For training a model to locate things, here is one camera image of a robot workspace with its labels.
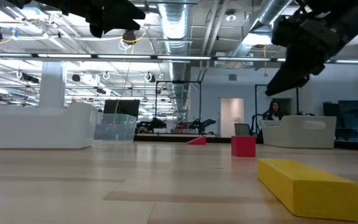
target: yellow block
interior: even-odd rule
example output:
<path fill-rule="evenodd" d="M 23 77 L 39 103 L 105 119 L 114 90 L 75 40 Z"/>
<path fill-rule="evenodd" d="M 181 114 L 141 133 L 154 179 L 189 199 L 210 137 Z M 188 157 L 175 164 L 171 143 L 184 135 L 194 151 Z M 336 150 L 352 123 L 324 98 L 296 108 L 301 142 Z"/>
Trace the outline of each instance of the yellow block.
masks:
<path fill-rule="evenodd" d="M 258 178 L 292 214 L 358 221 L 358 184 L 288 159 L 258 159 Z"/>

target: clear plastic bin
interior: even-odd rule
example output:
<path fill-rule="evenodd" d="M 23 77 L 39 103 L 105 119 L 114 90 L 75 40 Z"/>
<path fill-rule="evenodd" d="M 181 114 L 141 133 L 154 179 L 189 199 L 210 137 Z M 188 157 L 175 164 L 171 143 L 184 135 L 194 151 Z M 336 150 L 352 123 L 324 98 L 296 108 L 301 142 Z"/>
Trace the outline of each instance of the clear plastic bin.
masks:
<path fill-rule="evenodd" d="M 96 125 L 95 140 L 133 141 L 136 117 L 126 114 L 104 114 L 102 123 Z"/>

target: white door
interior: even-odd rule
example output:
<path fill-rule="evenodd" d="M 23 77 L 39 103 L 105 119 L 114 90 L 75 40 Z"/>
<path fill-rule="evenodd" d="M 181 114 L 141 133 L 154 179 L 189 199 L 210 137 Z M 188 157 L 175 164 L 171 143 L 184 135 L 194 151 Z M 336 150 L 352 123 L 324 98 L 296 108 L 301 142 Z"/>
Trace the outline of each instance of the white door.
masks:
<path fill-rule="evenodd" d="M 234 123 L 245 123 L 244 99 L 221 98 L 221 137 L 236 135 Z"/>

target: red cube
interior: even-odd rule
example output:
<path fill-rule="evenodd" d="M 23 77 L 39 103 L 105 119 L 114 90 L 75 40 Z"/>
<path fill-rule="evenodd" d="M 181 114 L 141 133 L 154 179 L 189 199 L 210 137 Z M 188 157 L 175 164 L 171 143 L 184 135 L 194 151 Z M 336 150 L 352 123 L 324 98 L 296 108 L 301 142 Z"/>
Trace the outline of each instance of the red cube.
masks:
<path fill-rule="evenodd" d="M 237 157 L 255 157 L 256 138 L 253 136 L 232 136 L 231 155 Z"/>

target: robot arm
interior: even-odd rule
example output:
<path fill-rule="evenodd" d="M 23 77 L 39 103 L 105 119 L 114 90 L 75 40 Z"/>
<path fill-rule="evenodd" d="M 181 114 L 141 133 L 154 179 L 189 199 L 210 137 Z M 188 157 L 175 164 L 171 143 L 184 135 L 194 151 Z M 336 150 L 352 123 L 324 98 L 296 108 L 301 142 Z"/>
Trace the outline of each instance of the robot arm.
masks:
<path fill-rule="evenodd" d="M 7 0 L 19 8 L 31 0 Z M 91 34 L 102 38 L 113 29 L 139 30 L 134 19 L 145 19 L 145 13 L 128 0 L 36 0 L 69 13 L 84 17 L 89 22 Z"/>
<path fill-rule="evenodd" d="M 324 63 L 358 35 L 358 0 L 295 1 L 300 8 L 294 15 L 280 16 L 274 24 L 272 43 L 287 52 L 267 96 L 303 87 L 310 74 L 319 75 Z"/>

